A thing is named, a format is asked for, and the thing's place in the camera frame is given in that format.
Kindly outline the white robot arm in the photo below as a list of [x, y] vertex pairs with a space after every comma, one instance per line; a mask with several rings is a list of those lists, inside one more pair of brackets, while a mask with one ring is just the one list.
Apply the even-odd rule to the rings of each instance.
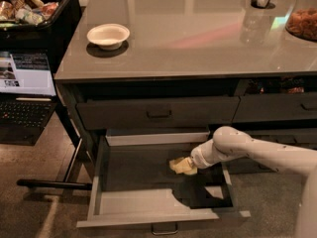
[[248, 157], [273, 171], [301, 175], [305, 179], [294, 238], [317, 238], [317, 152], [252, 138], [235, 128], [218, 128], [212, 139], [191, 151], [198, 169]]

